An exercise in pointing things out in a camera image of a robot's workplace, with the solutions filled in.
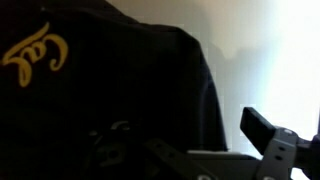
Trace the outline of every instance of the yellow embroidered logo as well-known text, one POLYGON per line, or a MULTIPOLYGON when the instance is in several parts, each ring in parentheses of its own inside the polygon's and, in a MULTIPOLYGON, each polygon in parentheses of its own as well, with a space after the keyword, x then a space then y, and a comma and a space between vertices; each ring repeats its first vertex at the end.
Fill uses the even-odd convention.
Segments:
POLYGON ((46 55, 47 41, 55 43, 60 51, 59 60, 51 59, 49 64, 50 69, 52 71, 58 71, 65 63, 68 55, 68 44, 57 34, 47 34, 49 27, 50 23, 47 22, 38 32, 13 46, 3 56, 1 62, 3 66, 9 64, 18 65, 18 80, 21 87, 27 87, 31 81, 31 64, 38 62, 46 55))

